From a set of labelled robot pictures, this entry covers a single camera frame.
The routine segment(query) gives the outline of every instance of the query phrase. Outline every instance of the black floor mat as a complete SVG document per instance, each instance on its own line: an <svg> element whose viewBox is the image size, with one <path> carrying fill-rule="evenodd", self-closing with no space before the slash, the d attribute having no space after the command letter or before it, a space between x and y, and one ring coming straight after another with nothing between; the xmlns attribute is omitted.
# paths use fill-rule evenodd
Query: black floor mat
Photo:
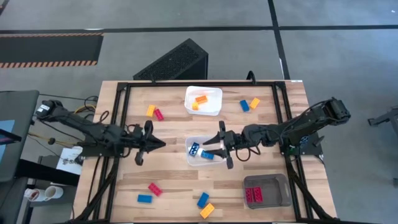
<svg viewBox="0 0 398 224"><path fill-rule="evenodd" d="M103 33L0 35L0 68L96 65Z"/></svg>

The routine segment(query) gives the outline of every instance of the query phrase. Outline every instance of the gray floor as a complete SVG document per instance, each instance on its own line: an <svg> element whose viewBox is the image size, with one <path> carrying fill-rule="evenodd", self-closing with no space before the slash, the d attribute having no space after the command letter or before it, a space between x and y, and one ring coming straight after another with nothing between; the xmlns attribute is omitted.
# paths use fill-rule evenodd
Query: gray floor
<svg viewBox="0 0 398 224"><path fill-rule="evenodd" d="M394 0L277 0L280 26L398 24ZM267 1L252 0L11 0L0 29L271 25ZM349 123L321 131L326 171L343 220L396 223L398 139L390 124L370 128L367 119L398 105L398 30L281 32L291 79L303 80L311 103L335 96L351 111ZM106 34L97 66L0 69L0 90L97 95L103 80L131 76L186 38L210 53L210 79L281 79L272 31ZM62 100L71 110L82 102ZM73 130L64 128L69 133ZM33 132L71 139L36 125ZM60 147L52 147L59 153ZM51 152L28 141L22 157ZM63 222L70 205L35 208L32 223Z"/></svg>

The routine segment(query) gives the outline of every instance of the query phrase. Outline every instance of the white cup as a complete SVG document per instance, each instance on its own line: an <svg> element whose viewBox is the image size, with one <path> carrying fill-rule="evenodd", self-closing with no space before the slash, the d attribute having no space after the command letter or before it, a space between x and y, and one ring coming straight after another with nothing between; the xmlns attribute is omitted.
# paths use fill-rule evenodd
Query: white cup
<svg viewBox="0 0 398 224"><path fill-rule="evenodd" d="M45 200L45 190L42 189L26 189L25 197L31 202L42 202Z"/></svg>
<svg viewBox="0 0 398 224"><path fill-rule="evenodd" d="M63 189L57 186L50 186L45 189L44 195L45 201L48 201L52 198L60 198L63 195Z"/></svg>

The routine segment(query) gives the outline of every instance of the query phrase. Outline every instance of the blue lego brick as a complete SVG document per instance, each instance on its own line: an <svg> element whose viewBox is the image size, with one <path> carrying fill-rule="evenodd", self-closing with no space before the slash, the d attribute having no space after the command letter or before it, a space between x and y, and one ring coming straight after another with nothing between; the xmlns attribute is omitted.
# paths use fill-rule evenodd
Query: blue lego brick
<svg viewBox="0 0 398 224"><path fill-rule="evenodd" d="M250 110L250 109L249 109L249 105L248 105L248 103L246 102L246 100L242 100L242 101L240 101L239 103L241 104L241 107L242 107L243 112L247 112L247 111Z"/></svg>
<svg viewBox="0 0 398 224"><path fill-rule="evenodd" d="M138 202L142 203L152 203L152 196L151 195L138 195Z"/></svg>
<svg viewBox="0 0 398 224"><path fill-rule="evenodd" d="M213 154L207 153L207 152L205 152L205 151L201 152L201 155L200 155L200 156L202 156L202 157L205 158L205 159L213 159L213 158L214 158L214 155L213 155Z"/></svg>
<svg viewBox="0 0 398 224"><path fill-rule="evenodd" d="M199 150L199 144L194 142L193 145L191 146L191 149L189 150L189 154L191 156L195 156Z"/></svg>
<svg viewBox="0 0 398 224"><path fill-rule="evenodd" d="M209 199L209 195L203 192L203 193L201 194L200 198L199 198L198 206L199 206L200 208L204 208L205 205L206 205L207 199Z"/></svg>

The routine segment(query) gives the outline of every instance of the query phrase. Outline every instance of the yellow lego brick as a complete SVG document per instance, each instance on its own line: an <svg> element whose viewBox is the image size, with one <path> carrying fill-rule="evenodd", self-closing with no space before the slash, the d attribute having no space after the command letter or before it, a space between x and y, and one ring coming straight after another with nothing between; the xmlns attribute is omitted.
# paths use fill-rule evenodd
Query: yellow lego brick
<svg viewBox="0 0 398 224"><path fill-rule="evenodd" d="M206 103L206 102L207 102L207 97L206 97L206 96L199 96L199 97L196 97L196 98L195 98L195 101L196 101L198 104Z"/></svg>
<svg viewBox="0 0 398 224"><path fill-rule="evenodd" d="M155 106L154 105L149 105L148 106L148 110L147 110L147 116L152 117L154 115L154 110L155 110Z"/></svg>
<svg viewBox="0 0 398 224"><path fill-rule="evenodd" d="M255 109L259 103L260 103L260 100L257 98L254 98L252 100L252 102L250 103L250 108Z"/></svg>
<svg viewBox="0 0 398 224"><path fill-rule="evenodd" d="M207 216L209 216L210 213L211 213L213 210L214 210L214 206L213 206L211 203L209 203L209 204L200 212L200 215L201 215L203 218L207 218Z"/></svg>
<svg viewBox="0 0 398 224"><path fill-rule="evenodd" d="M199 105L197 102L192 103L192 109L193 110L199 110Z"/></svg>

